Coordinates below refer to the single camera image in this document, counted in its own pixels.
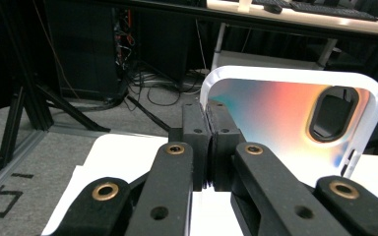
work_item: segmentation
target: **gray carpet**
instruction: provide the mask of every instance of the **gray carpet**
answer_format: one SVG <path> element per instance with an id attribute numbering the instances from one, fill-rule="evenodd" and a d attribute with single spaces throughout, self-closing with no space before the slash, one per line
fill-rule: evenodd
<path id="1" fill-rule="evenodd" d="M 175 104 L 160 106 L 147 100 L 147 92 L 147 88 L 142 90 L 141 104 L 170 127 L 181 126 L 181 105 L 197 101 L 199 97 L 198 93 L 182 93 Z M 161 104 L 168 104 L 176 97 L 176 93 L 162 88 L 152 88 L 150 96 L 152 101 Z M 71 103 L 84 105 L 83 102 Z M 130 101 L 127 100 L 127 103 L 131 109 L 134 107 Z M 0 110 L 0 144 L 8 110 Z M 84 163 L 93 142 L 100 135 L 85 131 L 82 125 L 60 110 L 51 108 L 51 112 L 55 126 L 44 134 L 39 144 L 0 185 L 0 235 L 40 234 L 64 192 L 75 166 Z M 140 109 L 130 111 L 124 102 L 112 109 L 85 114 L 99 125 L 112 129 L 111 133 L 167 136 L 167 132 Z M 33 130 L 24 114 L 17 144 L 31 132 Z"/>

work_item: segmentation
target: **phone case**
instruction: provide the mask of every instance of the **phone case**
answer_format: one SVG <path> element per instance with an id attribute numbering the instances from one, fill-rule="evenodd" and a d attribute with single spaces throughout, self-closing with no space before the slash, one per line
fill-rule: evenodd
<path id="1" fill-rule="evenodd" d="M 224 66 L 204 80 L 204 109 L 209 99 L 309 186 L 349 177 L 378 122 L 378 83 L 357 73 Z"/>

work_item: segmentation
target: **tripod leg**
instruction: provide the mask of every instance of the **tripod leg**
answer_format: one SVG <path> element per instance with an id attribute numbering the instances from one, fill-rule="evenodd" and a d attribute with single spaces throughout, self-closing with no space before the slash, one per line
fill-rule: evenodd
<path id="1" fill-rule="evenodd" d="M 18 129 L 20 128 L 21 115 L 23 114 L 25 96 L 24 88 L 20 87 L 14 92 L 11 99 L 11 106 L 0 148 L 0 171 L 12 160 Z"/>
<path id="2" fill-rule="evenodd" d="M 72 106 L 69 102 L 59 97 L 51 88 L 43 83 L 37 82 L 36 86 L 38 90 L 50 101 L 54 103 L 58 108 L 65 111 L 67 114 L 72 116 L 79 123 L 84 125 L 88 130 L 91 131 L 102 131 L 109 132 L 110 129 L 99 126 L 96 122 L 91 120 L 89 117 L 84 115 L 81 111 Z"/>

